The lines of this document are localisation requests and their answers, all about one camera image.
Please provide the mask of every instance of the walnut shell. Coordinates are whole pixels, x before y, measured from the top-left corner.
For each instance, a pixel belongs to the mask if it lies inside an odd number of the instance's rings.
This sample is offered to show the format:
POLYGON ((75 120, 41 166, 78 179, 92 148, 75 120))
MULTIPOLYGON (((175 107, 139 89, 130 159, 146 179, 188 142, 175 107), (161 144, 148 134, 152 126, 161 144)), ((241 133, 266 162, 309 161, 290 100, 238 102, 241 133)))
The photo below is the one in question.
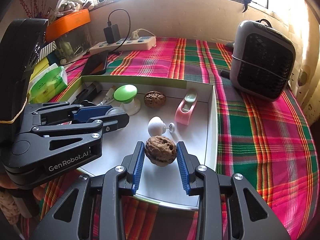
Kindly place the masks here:
POLYGON ((160 108, 165 105, 167 98, 158 91, 150 91, 144 96, 144 103, 150 108, 160 108))
POLYGON ((176 145, 165 136, 153 136, 146 141, 144 149, 149 160, 160 167, 167 166, 177 157, 176 145))

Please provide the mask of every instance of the black grille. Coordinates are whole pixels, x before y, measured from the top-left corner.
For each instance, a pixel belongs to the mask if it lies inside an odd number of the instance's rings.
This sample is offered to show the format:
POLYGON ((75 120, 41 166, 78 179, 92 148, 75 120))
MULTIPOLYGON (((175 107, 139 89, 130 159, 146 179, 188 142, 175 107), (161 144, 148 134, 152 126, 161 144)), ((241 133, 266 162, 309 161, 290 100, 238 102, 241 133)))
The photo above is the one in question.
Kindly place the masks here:
POLYGON ((238 74, 239 84, 270 99, 279 97, 293 68, 292 52, 276 41, 252 33, 247 37, 242 59, 268 69, 282 78, 242 62, 238 74))

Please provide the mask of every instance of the black power adapter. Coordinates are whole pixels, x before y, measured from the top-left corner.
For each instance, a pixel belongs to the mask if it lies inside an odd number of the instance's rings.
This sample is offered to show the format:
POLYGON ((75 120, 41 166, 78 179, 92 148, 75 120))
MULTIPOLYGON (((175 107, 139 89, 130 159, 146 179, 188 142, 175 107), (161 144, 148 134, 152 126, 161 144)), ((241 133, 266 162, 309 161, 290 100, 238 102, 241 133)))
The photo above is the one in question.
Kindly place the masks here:
POLYGON ((106 37, 107 43, 115 43, 121 39, 119 27, 117 24, 111 25, 111 22, 108 21, 108 27, 103 29, 104 35, 106 37))

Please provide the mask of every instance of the finger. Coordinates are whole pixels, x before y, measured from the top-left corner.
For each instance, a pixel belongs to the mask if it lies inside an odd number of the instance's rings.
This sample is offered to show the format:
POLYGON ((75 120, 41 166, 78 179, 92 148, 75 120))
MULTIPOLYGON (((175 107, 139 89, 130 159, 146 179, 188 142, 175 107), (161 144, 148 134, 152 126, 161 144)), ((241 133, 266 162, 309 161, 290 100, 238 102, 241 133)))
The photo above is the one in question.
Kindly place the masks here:
POLYGON ((44 197, 44 189, 41 187, 36 187, 32 190, 33 195, 36 197, 37 200, 42 200, 44 197))
POLYGON ((8 174, 0 174, 0 187, 9 189, 18 188, 9 178, 8 174))

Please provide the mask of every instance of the orange lid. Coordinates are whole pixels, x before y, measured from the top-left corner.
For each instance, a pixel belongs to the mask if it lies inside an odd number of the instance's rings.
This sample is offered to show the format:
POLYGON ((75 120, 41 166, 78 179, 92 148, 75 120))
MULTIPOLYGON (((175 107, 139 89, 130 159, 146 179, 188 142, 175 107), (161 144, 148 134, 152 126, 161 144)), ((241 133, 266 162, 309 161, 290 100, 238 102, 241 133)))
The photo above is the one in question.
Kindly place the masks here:
POLYGON ((84 9, 78 12, 71 13, 63 16, 60 19, 54 21, 47 27, 45 33, 45 40, 50 43, 55 41, 63 34, 90 22, 89 10, 84 9))

